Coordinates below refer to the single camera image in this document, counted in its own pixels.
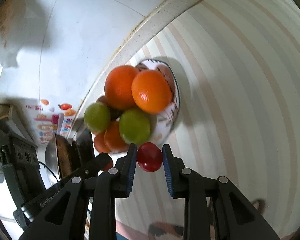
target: orange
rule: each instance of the orange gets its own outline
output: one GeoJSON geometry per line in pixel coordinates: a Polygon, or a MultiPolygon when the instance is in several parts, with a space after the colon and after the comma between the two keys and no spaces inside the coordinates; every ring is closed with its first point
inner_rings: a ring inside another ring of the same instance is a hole
{"type": "Polygon", "coordinates": [[[93,145],[95,149],[100,153],[109,153],[110,149],[104,142],[104,136],[106,132],[97,133],[95,138],[93,139],[93,145]]]}
{"type": "Polygon", "coordinates": [[[131,84],[139,73],[133,66],[119,66],[113,69],[107,76],[105,83],[105,94],[109,106],[127,110],[136,104],[131,93],[131,84]]]}
{"type": "Polygon", "coordinates": [[[131,91],[137,106],[149,114],[163,111],[172,101],[171,89],[157,70],[141,71],[133,80],[131,91]]]}
{"type": "Polygon", "coordinates": [[[111,153],[124,152],[128,149],[128,145],[120,136],[119,122],[110,123],[104,136],[104,142],[111,150],[111,153]]]}

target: red tomato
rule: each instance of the red tomato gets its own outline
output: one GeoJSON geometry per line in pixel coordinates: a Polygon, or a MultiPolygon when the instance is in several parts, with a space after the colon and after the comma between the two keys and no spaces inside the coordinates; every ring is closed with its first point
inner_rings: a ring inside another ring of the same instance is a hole
{"type": "Polygon", "coordinates": [[[61,104],[61,105],[58,105],[58,106],[62,110],[68,110],[68,109],[72,108],[72,106],[70,104],[61,104]]]}
{"type": "Polygon", "coordinates": [[[139,167],[144,171],[157,171],[162,165],[162,152],[155,144],[150,142],[144,143],[137,152],[137,161],[139,167]]]}
{"type": "Polygon", "coordinates": [[[102,171],[107,171],[107,170],[111,169],[112,167],[113,167],[113,160],[111,159],[111,161],[108,163],[108,165],[102,169],[102,171]]]}
{"type": "Polygon", "coordinates": [[[58,124],[58,121],[59,121],[59,115],[58,115],[58,114],[53,114],[53,115],[51,116],[51,122],[52,122],[53,124],[58,124]]]}

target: fruit bowl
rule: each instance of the fruit bowl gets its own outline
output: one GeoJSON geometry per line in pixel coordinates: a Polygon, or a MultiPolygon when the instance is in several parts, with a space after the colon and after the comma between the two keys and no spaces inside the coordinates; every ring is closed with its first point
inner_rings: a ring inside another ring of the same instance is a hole
{"type": "Polygon", "coordinates": [[[152,142],[157,146],[161,146],[165,143],[170,132],[174,128],[179,114],[180,94],[178,84],[171,68],[163,61],[147,59],[140,62],[136,68],[140,71],[146,69],[160,71],[164,75],[164,78],[172,92],[172,101],[165,110],[156,115],[150,115],[151,136],[149,138],[149,142],[152,142]]]}
{"type": "Polygon", "coordinates": [[[160,147],[166,141],[178,117],[180,96],[165,62],[147,59],[136,67],[119,66],[109,73],[104,91],[84,113],[98,152],[121,153],[130,143],[160,147]]]}

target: white patterned bowl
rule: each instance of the white patterned bowl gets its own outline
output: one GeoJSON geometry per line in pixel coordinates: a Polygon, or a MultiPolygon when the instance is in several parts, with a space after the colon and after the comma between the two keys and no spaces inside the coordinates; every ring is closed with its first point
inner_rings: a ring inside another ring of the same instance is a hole
{"type": "Polygon", "coordinates": [[[151,115],[151,136],[149,142],[161,146],[167,140],[170,132],[174,128],[180,110],[180,94],[176,78],[169,65],[160,60],[146,59],[140,62],[136,68],[139,70],[158,70],[168,82],[171,92],[172,101],[167,108],[156,115],[151,115]]]}

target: green lime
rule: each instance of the green lime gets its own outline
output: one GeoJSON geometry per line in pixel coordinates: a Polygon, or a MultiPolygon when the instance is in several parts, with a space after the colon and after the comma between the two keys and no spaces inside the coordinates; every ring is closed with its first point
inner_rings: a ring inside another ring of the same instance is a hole
{"type": "Polygon", "coordinates": [[[84,112],[84,122],[91,132],[103,132],[110,124],[110,111],[108,107],[101,102],[96,102],[88,106],[84,112]]]}
{"type": "Polygon", "coordinates": [[[129,109],[120,117],[119,132],[126,143],[142,144],[150,137],[150,121],[140,109],[129,109]]]}

